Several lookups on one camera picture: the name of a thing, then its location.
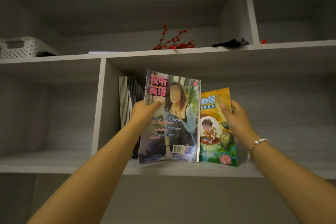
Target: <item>row of books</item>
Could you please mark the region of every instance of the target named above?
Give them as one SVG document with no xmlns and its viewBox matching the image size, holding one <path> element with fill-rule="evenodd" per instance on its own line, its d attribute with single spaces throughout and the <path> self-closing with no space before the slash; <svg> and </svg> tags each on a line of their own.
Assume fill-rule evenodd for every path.
<svg viewBox="0 0 336 224">
<path fill-rule="evenodd" d="M 144 89 L 134 77 L 119 77 L 120 124 L 123 128 L 130 120 L 134 104 L 144 99 Z M 139 158 L 140 138 L 134 147 L 131 159 Z"/>
<path fill-rule="evenodd" d="M 133 101 L 134 82 L 141 94 Z M 171 159 L 237 166 L 234 135 L 220 108 L 220 103 L 231 107 L 229 88 L 202 93 L 201 80 L 152 70 L 147 70 L 145 90 L 134 78 L 131 82 L 130 78 L 121 77 L 120 83 L 121 95 L 126 96 L 120 98 L 121 117 L 125 116 L 122 110 L 126 110 L 122 127 L 129 120 L 131 107 L 142 97 L 146 104 L 164 102 L 133 151 L 132 158 L 138 157 L 140 164 Z"/>
</svg>

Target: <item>brown hair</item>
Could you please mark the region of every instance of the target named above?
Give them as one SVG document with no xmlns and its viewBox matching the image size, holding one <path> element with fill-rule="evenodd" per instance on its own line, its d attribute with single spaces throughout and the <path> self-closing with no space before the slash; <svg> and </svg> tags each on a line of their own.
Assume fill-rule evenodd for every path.
<svg viewBox="0 0 336 224">
<path fill-rule="evenodd" d="M 204 126 L 205 124 L 209 125 L 210 127 L 212 127 L 212 121 L 210 119 L 207 120 L 203 120 L 202 121 L 202 126 Z"/>
<path fill-rule="evenodd" d="M 187 94 L 186 91 L 184 90 L 182 84 L 180 84 L 179 82 L 172 82 L 168 88 L 167 88 L 167 92 L 166 92 L 166 100 L 165 100 L 165 110 L 168 112 L 171 109 L 172 106 L 172 102 L 170 101 L 170 87 L 173 85 L 177 85 L 180 90 L 181 90 L 181 98 L 180 98 L 180 110 L 182 110 L 182 108 L 184 107 L 184 105 L 187 102 Z"/>
</svg>

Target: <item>silver bracelet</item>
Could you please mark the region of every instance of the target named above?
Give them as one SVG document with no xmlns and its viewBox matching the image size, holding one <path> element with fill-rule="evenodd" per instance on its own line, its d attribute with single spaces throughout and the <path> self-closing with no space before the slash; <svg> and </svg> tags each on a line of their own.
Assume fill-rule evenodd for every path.
<svg viewBox="0 0 336 224">
<path fill-rule="evenodd" d="M 251 160 L 252 159 L 252 152 L 254 150 L 254 147 L 256 147 L 258 144 L 261 144 L 262 142 L 267 141 L 269 142 L 266 138 L 260 138 L 259 141 L 255 141 L 254 144 L 252 145 L 249 153 L 247 154 L 247 160 Z"/>
</svg>

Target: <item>barcode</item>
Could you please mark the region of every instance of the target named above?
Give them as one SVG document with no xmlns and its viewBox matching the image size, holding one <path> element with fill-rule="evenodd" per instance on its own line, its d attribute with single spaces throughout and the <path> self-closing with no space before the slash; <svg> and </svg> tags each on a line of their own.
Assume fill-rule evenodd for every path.
<svg viewBox="0 0 336 224">
<path fill-rule="evenodd" d="M 173 153 L 184 153 L 184 145 L 173 144 Z"/>
</svg>

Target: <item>yellow book cover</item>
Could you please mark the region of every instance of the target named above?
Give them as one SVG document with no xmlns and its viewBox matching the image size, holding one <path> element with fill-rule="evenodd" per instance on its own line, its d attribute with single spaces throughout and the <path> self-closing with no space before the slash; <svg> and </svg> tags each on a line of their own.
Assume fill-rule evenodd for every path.
<svg viewBox="0 0 336 224">
<path fill-rule="evenodd" d="M 236 167 L 235 137 L 221 111 L 221 102 L 231 110 L 229 88 L 201 94 L 199 160 Z"/>
</svg>

